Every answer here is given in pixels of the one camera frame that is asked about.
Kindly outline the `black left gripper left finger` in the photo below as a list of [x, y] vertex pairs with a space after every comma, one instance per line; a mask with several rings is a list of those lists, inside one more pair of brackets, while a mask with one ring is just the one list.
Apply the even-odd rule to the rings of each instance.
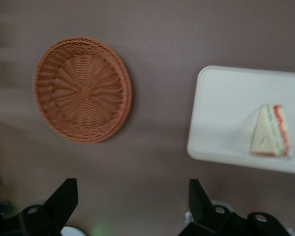
[[1, 236], [60, 236], [78, 204], [75, 178], [66, 179], [42, 205], [32, 205], [3, 221]]

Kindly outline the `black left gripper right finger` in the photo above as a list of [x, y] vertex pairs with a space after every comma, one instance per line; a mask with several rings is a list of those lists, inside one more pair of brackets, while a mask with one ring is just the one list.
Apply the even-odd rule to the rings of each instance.
[[246, 218], [221, 203], [213, 203], [197, 179], [189, 180], [189, 211], [193, 220], [181, 236], [292, 236], [274, 216], [252, 212]]

